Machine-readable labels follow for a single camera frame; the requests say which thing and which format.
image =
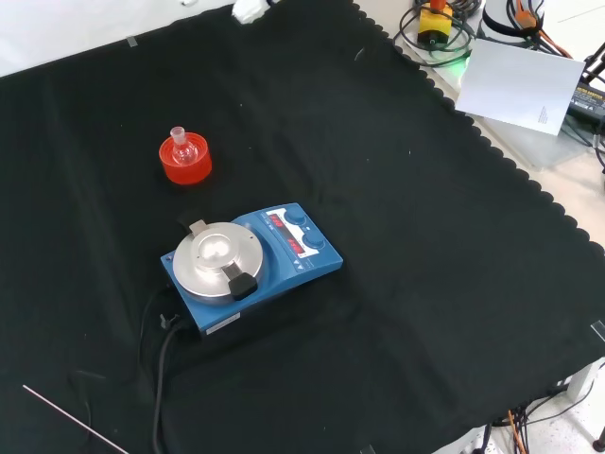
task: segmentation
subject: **cable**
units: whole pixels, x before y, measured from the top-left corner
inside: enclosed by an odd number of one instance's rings
[[[589,76],[592,76],[594,79],[600,80],[601,82],[605,83],[605,79],[602,76],[595,74],[592,71],[584,70],[584,73],[588,74]]]
[[[561,131],[564,134],[567,134],[569,137],[571,137],[572,139],[581,142],[582,144],[584,144],[586,147],[592,147],[593,144],[585,137],[583,137],[578,130],[576,129],[576,127],[574,127],[574,125],[571,124],[571,122],[567,119],[567,117],[565,117],[563,119],[563,124],[569,128],[578,138],[573,137],[569,132],[567,132],[566,130],[564,130],[563,128],[561,128]]]
[[[570,411],[571,409],[573,409],[574,407],[578,406],[579,404],[581,404],[584,400],[586,400],[586,398],[590,395],[591,391],[593,390],[593,386],[595,386],[595,382],[593,380],[593,382],[590,385],[590,388],[588,390],[588,393],[586,393],[586,395],[584,395],[584,397],[582,397],[578,402],[576,402],[573,405],[570,405],[569,407],[567,407],[565,410],[557,413],[557,414],[553,414],[552,416],[548,416],[546,418],[542,418],[542,419],[536,419],[535,421],[529,421],[527,423],[527,425],[530,424],[537,424],[537,423],[542,423],[543,421],[548,421],[549,419],[554,419],[554,418],[558,418],[559,416],[561,416],[564,413],[567,413],[568,411]]]
[[[142,356],[142,349],[143,349],[143,339],[144,339],[145,333],[146,333],[147,314],[149,312],[149,309],[153,305],[154,301],[156,300],[156,298],[171,288],[172,288],[171,286],[159,288],[156,291],[154,291],[153,293],[151,293],[151,295],[149,295],[149,297],[147,298],[147,302],[143,308],[143,312],[141,313],[141,320],[140,320],[140,325],[139,325],[139,340],[138,340],[137,352],[136,352],[136,362],[134,364],[134,370],[132,371],[131,374],[129,374],[125,378],[109,380],[104,375],[97,374],[97,373],[90,372],[90,371],[81,370],[81,369],[76,369],[73,371],[69,371],[67,373],[67,378],[66,378],[67,384],[68,384],[69,388],[72,390],[72,392],[78,397],[78,400],[81,402],[81,404],[84,406],[84,409],[86,410],[87,426],[89,428],[93,428],[93,411],[91,408],[90,398],[87,393],[85,384],[82,381],[77,382],[76,379],[79,378],[81,380],[83,378],[87,378],[87,379],[94,378],[97,380],[112,381],[113,384],[115,384],[115,385],[128,385],[131,382],[135,381],[138,378],[140,370],[141,370],[141,356]],[[86,445],[90,442],[90,439],[91,439],[91,433],[89,431],[86,431],[86,440],[84,441],[84,444],[80,448],[86,447]]]
[[[153,430],[151,432],[151,445],[153,446],[154,454],[163,454],[164,451],[160,447],[160,435],[159,428],[161,423],[161,409],[162,409],[162,394],[164,391],[164,363],[166,358],[166,351],[174,336],[186,327],[185,321],[176,322],[168,331],[168,334],[164,338],[162,348],[160,349],[160,358],[158,360],[158,386],[155,394],[155,404],[153,409]]]
[[[512,434],[514,435],[514,439],[517,442],[519,449],[521,449],[521,454],[527,454],[526,449],[523,446],[523,442],[521,441],[521,438],[519,438],[519,434],[517,433],[517,428],[515,427],[515,425],[512,421],[512,413],[510,412],[510,410],[509,410],[509,422],[510,422],[510,427],[512,428]]]
[[[455,0],[454,2],[447,3],[447,5],[452,9],[452,15],[450,15],[450,14],[447,14],[446,12],[432,9],[430,7],[426,7],[424,5],[424,2],[421,0],[414,0],[414,4],[413,4],[412,8],[408,9],[399,21],[399,31],[393,37],[393,40],[392,40],[393,45],[397,41],[397,38],[399,38],[401,36],[410,46],[415,47],[420,50],[424,50],[426,52],[429,52],[431,54],[431,56],[432,56],[433,52],[451,52],[451,53],[462,52],[461,55],[458,55],[452,59],[445,60],[445,61],[437,61],[437,62],[432,62],[432,63],[427,63],[427,62],[423,62],[423,61],[414,61],[415,63],[419,64],[420,66],[424,66],[424,67],[438,68],[441,66],[452,64],[457,61],[465,60],[471,55],[471,49],[469,48],[469,46],[470,46],[470,43],[473,40],[473,38],[475,38],[475,32],[467,24],[466,21],[467,21],[468,17],[472,16],[473,14],[475,14],[477,12],[477,10],[480,7],[480,4],[481,4],[481,2],[479,0]],[[412,22],[414,22],[416,19],[418,19],[420,17],[423,9],[430,11],[433,14],[439,14],[441,16],[444,16],[447,19],[449,19],[450,21],[452,21],[452,27],[458,31],[457,34],[454,36],[454,38],[451,39],[447,44],[430,45],[430,46],[414,43],[412,40],[410,40],[406,35],[406,30]],[[413,15],[412,15],[411,19],[407,20],[407,22],[404,24],[404,21],[412,13],[413,13]],[[454,42],[462,34],[464,34],[464,36],[465,36],[464,43],[461,45],[458,45],[456,47],[452,47]]]
[[[602,363],[600,366],[598,366],[598,370],[600,371],[603,367],[605,366],[605,362]],[[554,419],[554,418],[558,418],[559,416],[561,416],[564,413],[567,413],[568,411],[570,411],[571,409],[573,409],[574,407],[578,406],[579,404],[581,404],[583,401],[585,401],[588,396],[590,395],[591,391],[593,390],[593,387],[595,386],[595,381],[593,380],[593,382],[590,385],[590,388],[588,389],[588,393],[586,393],[586,395],[584,395],[584,397],[582,397],[578,402],[576,402],[573,405],[570,405],[569,407],[567,407],[565,410],[557,413],[557,414],[553,414],[552,416],[548,416],[546,418],[542,418],[542,419],[537,419],[535,421],[530,421],[527,424],[537,424],[537,423],[542,423],[543,421],[548,421],[549,419]],[[527,416],[530,416],[534,411],[536,411],[539,407],[541,407],[543,404],[545,404],[546,402],[548,402],[550,399],[552,399],[553,397],[555,397],[554,395],[548,397],[546,400],[544,400],[543,402],[541,402],[540,404],[538,404],[536,407],[533,408],[532,411],[530,411]]]

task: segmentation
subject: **black power cable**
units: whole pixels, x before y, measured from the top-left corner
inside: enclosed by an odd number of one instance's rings
[[[164,364],[166,360],[166,352],[170,342],[172,342],[174,336],[185,329],[188,325],[186,321],[178,321],[168,331],[162,348],[160,349],[160,358],[158,360],[158,386],[155,394],[155,404],[153,408],[153,430],[151,431],[151,445],[153,447],[154,454],[164,454],[162,447],[160,446],[160,424],[162,422],[162,397],[164,392]]]

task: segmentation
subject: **black cable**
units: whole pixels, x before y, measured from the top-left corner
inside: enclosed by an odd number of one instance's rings
[[[399,36],[401,36],[410,46],[415,47],[420,50],[427,51],[427,52],[431,53],[431,55],[432,55],[432,52],[452,52],[452,53],[462,52],[461,55],[454,57],[453,59],[449,59],[449,60],[445,60],[445,61],[437,61],[434,63],[415,61],[420,66],[437,68],[440,66],[452,64],[457,61],[465,60],[466,58],[468,58],[471,55],[471,49],[469,48],[469,45],[470,45],[471,41],[473,40],[473,38],[475,38],[475,32],[466,22],[467,18],[470,15],[473,15],[478,10],[478,7],[475,7],[475,4],[476,4],[476,2],[474,0],[457,0],[452,3],[448,3],[447,5],[452,9],[452,15],[450,15],[450,14],[447,14],[446,12],[426,7],[424,5],[424,2],[415,0],[412,8],[408,9],[406,11],[406,13],[401,17],[401,19],[399,21],[399,31],[393,37],[392,42],[393,42],[393,44],[395,44],[397,38],[399,38]],[[433,14],[439,14],[441,16],[444,16],[444,17],[448,18],[450,21],[452,21],[452,27],[458,31],[457,34],[455,35],[455,37],[453,39],[451,39],[448,43],[442,44],[442,45],[421,45],[418,43],[414,43],[412,40],[410,40],[406,35],[406,29],[410,26],[410,24],[412,22],[414,22],[416,19],[418,19],[420,17],[423,9],[428,10],[428,11],[432,12]],[[404,24],[404,22],[406,21],[407,17],[410,14],[413,14],[411,19],[407,20],[407,22]],[[456,47],[452,47],[454,42],[458,39],[458,37],[462,33],[464,33],[464,35],[465,35],[464,43],[461,45],[458,45]]]
[[[573,409],[574,407],[577,407],[579,404],[581,404],[584,400],[586,400],[586,398],[590,395],[591,391],[593,390],[593,386],[595,386],[595,382],[593,380],[593,382],[590,385],[590,389],[588,390],[588,393],[586,393],[586,395],[584,395],[584,397],[582,397],[578,402],[576,402],[573,405],[570,405],[569,407],[567,407],[565,410],[557,413],[557,414],[553,414],[552,416],[548,416],[546,418],[542,418],[542,419],[536,419],[535,421],[529,421],[527,423],[527,425],[530,424],[537,424],[537,423],[542,423],[543,421],[548,421],[549,419],[554,419],[554,418],[558,418],[559,416],[561,416],[564,413],[567,413],[568,411],[570,411],[571,409]]]
[[[166,334],[162,348],[160,349],[160,358],[158,360],[158,386],[155,394],[155,404],[153,409],[153,430],[151,432],[151,445],[153,446],[154,454],[163,454],[164,451],[160,447],[160,423],[161,423],[161,410],[162,410],[162,395],[164,391],[164,363],[166,358],[166,351],[174,336],[186,327],[185,321],[176,322]]]
[[[524,443],[526,445],[526,453],[529,454],[529,437],[527,436],[527,407],[524,408],[522,416],[523,428],[525,431],[525,440]]]
[[[143,308],[143,312],[141,313],[141,319],[139,322],[139,340],[138,340],[138,344],[137,344],[136,362],[134,364],[134,370],[132,371],[132,373],[130,373],[125,378],[114,379],[114,380],[109,380],[104,375],[97,374],[97,373],[90,372],[90,371],[81,370],[81,369],[76,369],[73,371],[69,371],[67,373],[67,378],[66,378],[67,384],[68,384],[69,388],[72,390],[72,392],[78,397],[78,400],[80,401],[80,403],[84,406],[84,409],[86,410],[87,426],[89,428],[93,428],[93,411],[91,408],[91,401],[90,401],[89,395],[87,393],[86,386],[81,380],[84,378],[86,378],[86,379],[94,378],[97,380],[112,381],[113,384],[115,384],[115,385],[128,385],[138,378],[140,370],[141,370],[141,356],[142,356],[142,349],[143,349],[143,339],[144,339],[145,333],[146,333],[147,314],[149,312],[149,309],[153,305],[153,302],[156,300],[156,298],[170,288],[171,288],[170,286],[159,288],[156,291],[154,291],[153,293],[151,293],[151,295],[149,295],[149,298],[147,299],[147,302]],[[90,433],[90,431],[86,430],[86,440],[84,441],[84,444],[82,445],[81,448],[84,448],[90,442],[90,440],[91,440],[91,433]]]
[[[572,132],[573,132],[573,133],[574,133],[574,134],[575,134],[575,135],[578,137],[579,141],[580,141],[582,144],[584,144],[586,147],[592,147],[592,146],[593,146],[593,144],[592,144],[592,143],[591,143],[591,142],[590,142],[590,141],[589,141],[587,138],[585,138],[584,136],[582,136],[582,135],[581,135],[581,134],[578,132],[578,130],[576,129],[576,127],[575,127],[574,125],[572,125],[572,124],[571,124],[571,122],[570,122],[570,121],[567,119],[567,117],[564,117],[564,118],[563,118],[563,124],[564,124],[564,125],[565,125],[567,128],[569,128],[569,129],[570,129],[570,130],[571,130],[571,131],[572,131]],[[572,139],[574,139],[574,140],[578,141],[578,139],[577,139],[576,137],[572,137],[572,135],[571,135],[569,132],[567,132],[566,130],[564,130],[563,128],[561,128],[561,131],[562,131],[564,134],[567,134],[567,135],[568,135],[569,137],[571,137]]]
[[[598,74],[595,74],[595,73],[593,73],[592,71],[587,71],[587,70],[584,70],[584,73],[586,73],[586,74],[588,74],[588,75],[592,76],[594,79],[598,79],[598,80],[600,80],[601,82],[605,83],[605,79],[604,79],[602,76],[600,76],[600,75],[598,75]]]

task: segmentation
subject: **white paper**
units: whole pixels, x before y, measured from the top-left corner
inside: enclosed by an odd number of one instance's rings
[[[456,109],[557,135],[583,61],[476,40]]]

